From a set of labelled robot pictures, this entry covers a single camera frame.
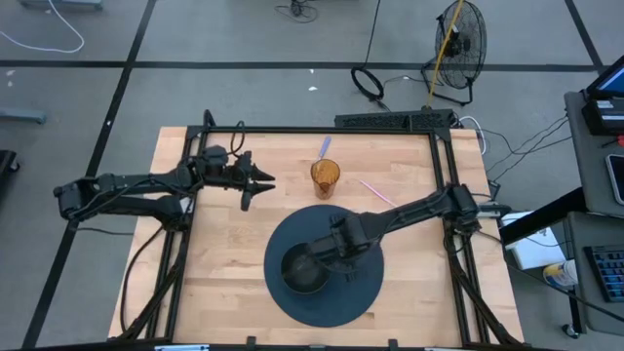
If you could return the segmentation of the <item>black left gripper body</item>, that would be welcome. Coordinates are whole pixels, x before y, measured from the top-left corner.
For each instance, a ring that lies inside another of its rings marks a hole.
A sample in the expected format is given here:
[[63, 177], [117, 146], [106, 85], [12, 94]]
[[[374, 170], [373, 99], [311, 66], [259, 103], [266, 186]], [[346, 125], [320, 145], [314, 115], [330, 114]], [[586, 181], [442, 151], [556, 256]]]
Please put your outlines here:
[[220, 187], [223, 189], [235, 189], [242, 192], [242, 211], [250, 208], [253, 194], [251, 193], [252, 153], [245, 151], [232, 165], [228, 165], [219, 175], [208, 175], [202, 172], [198, 166], [201, 156], [195, 158], [195, 169], [203, 186]]

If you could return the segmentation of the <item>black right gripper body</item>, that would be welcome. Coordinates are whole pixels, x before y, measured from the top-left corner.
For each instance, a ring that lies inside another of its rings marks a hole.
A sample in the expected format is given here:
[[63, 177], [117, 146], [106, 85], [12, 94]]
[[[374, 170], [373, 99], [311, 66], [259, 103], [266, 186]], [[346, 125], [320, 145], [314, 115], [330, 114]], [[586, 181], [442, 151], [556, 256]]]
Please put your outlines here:
[[357, 262], [379, 246], [379, 238], [368, 238], [362, 232], [344, 234], [332, 230], [319, 240], [319, 262], [328, 269], [355, 269]]

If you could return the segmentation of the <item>black round bowl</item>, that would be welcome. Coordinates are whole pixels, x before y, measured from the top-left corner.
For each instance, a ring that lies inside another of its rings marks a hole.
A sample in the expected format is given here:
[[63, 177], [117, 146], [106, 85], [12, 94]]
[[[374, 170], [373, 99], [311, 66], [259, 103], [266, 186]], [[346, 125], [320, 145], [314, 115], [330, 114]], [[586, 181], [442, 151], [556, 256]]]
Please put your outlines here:
[[318, 292], [330, 278], [330, 271], [304, 243], [294, 245], [283, 255], [281, 274], [285, 284], [299, 294]]

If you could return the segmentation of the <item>pink drinking straw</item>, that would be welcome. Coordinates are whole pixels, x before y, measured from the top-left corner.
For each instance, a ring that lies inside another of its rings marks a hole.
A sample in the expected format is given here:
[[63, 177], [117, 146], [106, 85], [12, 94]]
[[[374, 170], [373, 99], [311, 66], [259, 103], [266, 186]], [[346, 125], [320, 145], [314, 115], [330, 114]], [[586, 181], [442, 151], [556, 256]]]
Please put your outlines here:
[[359, 182], [365, 186], [366, 189], [368, 189], [371, 193], [373, 193], [377, 198], [379, 198], [380, 200], [382, 200], [383, 202], [385, 202], [386, 204], [388, 204], [389, 206], [391, 206], [392, 208], [396, 208], [397, 205], [391, 201], [389, 198], [387, 198], [386, 196], [384, 196], [383, 194], [381, 194], [379, 191], [377, 191], [375, 188], [373, 188], [370, 184], [368, 184], [367, 182], [359, 179]]

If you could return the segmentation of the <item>amber faceted plastic tumbler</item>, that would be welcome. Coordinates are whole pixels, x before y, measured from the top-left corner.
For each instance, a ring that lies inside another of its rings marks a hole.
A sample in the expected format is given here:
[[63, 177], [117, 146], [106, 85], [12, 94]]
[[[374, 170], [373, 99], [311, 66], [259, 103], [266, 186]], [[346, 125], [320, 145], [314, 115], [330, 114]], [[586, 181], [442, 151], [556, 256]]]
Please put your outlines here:
[[340, 178], [340, 167], [333, 160], [321, 159], [310, 169], [315, 195], [321, 200], [329, 199]]

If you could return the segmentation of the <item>dark blue round woven placemat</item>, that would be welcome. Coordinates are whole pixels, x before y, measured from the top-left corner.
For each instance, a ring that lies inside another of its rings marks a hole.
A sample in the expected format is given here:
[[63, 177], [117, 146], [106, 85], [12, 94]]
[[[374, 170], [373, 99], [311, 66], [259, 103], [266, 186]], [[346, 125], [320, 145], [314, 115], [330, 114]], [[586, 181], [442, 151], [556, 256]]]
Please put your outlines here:
[[344, 208], [315, 205], [287, 216], [271, 235], [264, 255], [264, 280], [275, 303], [291, 318], [312, 327], [331, 328], [352, 322], [373, 304], [381, 289], [384, 275], [382, 249], [372, 249], [357, 263], [357, 279], [346, 282], [331, 273], [318, 292], [299, 294], [284, 282], [282, 257], [296, 244], [308, 243], [329, 234], [332, 215], [349, 215]]

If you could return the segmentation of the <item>black perforated power box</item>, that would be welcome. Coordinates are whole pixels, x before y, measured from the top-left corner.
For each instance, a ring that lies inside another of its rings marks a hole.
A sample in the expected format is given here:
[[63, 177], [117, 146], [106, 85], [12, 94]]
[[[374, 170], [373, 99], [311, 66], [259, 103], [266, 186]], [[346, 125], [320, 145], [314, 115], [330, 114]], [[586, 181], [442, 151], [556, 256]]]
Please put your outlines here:
[[424, 109], [399, 112], [336, 115], [334, 124], [338, 128], [394, 129], [422, 131], [447, 129], [455, 123], [451, 109]]

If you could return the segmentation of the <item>white box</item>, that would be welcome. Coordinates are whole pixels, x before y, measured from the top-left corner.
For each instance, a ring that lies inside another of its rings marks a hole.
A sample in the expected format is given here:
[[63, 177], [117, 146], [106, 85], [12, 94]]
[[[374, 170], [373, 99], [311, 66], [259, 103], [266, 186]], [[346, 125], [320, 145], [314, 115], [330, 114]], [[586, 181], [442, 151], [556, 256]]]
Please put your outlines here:
[[564, 245], [551, 227], [545, 227], [524, 239], [506, 244], [505, 250], [514, 258], [518, 268], [530, 270], [566, 261]]

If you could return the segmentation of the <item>black beam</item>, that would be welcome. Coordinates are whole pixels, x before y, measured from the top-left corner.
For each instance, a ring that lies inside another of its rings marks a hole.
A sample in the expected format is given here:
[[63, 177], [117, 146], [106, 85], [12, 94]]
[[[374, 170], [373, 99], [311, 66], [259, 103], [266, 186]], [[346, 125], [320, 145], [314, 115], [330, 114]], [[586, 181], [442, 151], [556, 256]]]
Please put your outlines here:
[[534, 232], [563, 220], [568, 213], [585, 212], [587, 210], [583, 189], [578, 187], [559, 199], [524, 215], [499, 229], [503, 244], [509, 245]]

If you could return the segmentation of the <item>white labelled canister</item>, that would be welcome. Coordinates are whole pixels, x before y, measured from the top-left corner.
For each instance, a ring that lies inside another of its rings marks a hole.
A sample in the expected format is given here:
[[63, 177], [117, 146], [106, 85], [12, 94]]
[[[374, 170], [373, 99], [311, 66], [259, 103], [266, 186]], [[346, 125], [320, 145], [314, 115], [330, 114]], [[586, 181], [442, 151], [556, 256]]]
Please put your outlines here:
[[578, 284], [574, 259], [546, 266], [542, 276], [549, 285], [557, 288], [570, 288]]

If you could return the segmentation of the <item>black floor fan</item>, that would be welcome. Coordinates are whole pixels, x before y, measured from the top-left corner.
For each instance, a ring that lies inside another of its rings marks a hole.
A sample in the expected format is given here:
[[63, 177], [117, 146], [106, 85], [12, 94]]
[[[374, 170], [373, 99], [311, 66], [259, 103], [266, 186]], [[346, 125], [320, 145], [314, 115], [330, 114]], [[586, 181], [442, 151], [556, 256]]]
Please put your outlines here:
[[[435, 54], [420, 68], [428, 91], [428, 102], [440, 98], [460, 106], [474, 99], [473, 87], [480, 76], [488, 49], [485, 19], [469, 0], [454, 0], [436, 17]], [[460, 100], [437, 93], [436, 88], [466, 90]]]

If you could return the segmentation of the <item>grey side table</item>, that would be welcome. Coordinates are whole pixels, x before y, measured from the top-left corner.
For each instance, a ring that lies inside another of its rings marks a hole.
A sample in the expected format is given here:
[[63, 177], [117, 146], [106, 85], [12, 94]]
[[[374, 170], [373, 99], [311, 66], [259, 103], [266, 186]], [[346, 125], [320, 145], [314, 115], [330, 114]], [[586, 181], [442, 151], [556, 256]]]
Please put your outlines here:
[[606, 157], [610, 154], [624, 156], [624, 147], [614, 141], [614, 136], [590, 134], [581, 113], [585, 105], [581, 93], [565, 93], [564, 100], [588, 211], [624, 218], [624, 205], [615, 200], [606, 164]]

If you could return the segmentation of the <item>black smartphone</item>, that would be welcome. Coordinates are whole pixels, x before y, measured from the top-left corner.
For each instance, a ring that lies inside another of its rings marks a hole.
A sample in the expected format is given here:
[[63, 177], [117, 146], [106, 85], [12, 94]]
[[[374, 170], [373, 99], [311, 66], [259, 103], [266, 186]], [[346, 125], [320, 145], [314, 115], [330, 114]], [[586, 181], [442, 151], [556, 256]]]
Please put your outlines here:
[[624, 206], [624, 155], [609, 154], [605, 157], [605, 163], [614, 199]]

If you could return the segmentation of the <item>black device box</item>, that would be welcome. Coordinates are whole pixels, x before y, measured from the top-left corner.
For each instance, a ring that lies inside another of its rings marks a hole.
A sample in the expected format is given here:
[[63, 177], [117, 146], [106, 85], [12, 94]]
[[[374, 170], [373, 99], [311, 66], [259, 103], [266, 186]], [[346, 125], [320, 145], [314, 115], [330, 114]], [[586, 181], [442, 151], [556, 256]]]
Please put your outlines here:
[[592, 135], [624, 135], [624, 98], [590, 100], [581, 112]]

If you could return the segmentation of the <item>black metal table frame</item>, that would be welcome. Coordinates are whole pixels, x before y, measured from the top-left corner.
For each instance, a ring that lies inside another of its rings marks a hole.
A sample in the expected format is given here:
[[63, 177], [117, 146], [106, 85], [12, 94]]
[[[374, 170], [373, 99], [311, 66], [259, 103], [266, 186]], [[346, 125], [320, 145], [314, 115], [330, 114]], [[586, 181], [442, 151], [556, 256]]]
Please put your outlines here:
[[235, 191], [208, 188], [198, 199], [179, 300], [165, 300], [145, 335], [156, 341], [206, 344], [212, 350], [302, 346], [306, 351], [401, 347], [457, 347], [462, 339], [454, 306], [443, 225], [429, 220], [386, 237], [384, 283], [370, 310], [350, 324], [312, 328], [287, 316], [264, 283], [262, 263], [274, 228], [292, 212], [316, 203], [309, 176], [326, 136], [342, 175], [331, 202], [353, 211], [389, 205], [359, 179], [397, 204], [435, 189], [429, 140], [408, 134], [367, 134], [329, 128], [251, 127], [245, 147], [276, 186], [240, 208]]

